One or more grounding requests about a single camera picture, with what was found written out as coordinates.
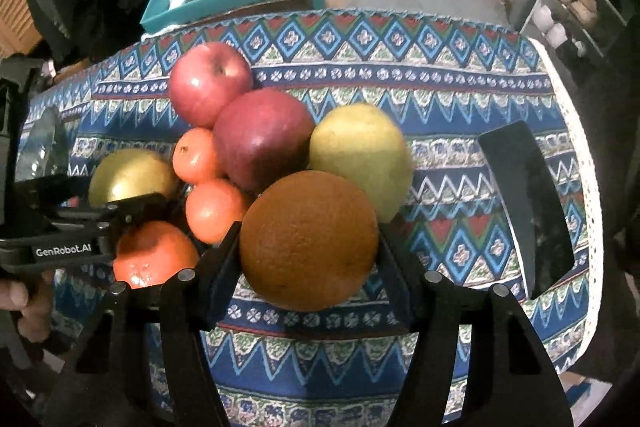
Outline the left hand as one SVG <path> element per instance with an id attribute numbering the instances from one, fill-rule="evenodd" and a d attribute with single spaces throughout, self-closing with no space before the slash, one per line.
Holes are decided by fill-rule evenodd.
<path id="1" fill-rule="evenodd" d="M 50 335 L 53 307 L 53 271 L 39 275 L 35 294 L 29 296 L 27 286 L 20 281 L 1 281 L 1 309 L 21 313 L 18 332 L 31 343 L 42 343 Z"/>

